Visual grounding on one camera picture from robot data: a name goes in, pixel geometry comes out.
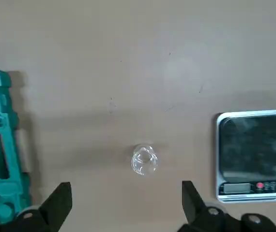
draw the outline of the scale display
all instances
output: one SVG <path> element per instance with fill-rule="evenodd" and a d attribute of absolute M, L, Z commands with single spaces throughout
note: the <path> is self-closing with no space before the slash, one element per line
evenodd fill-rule
<path fill-rule="evenodd" d="M 218 199 L 238 199 L 238 194 L 274 198 L 276 110 L 223 113 L 217 119 L 216 138 Z"/>

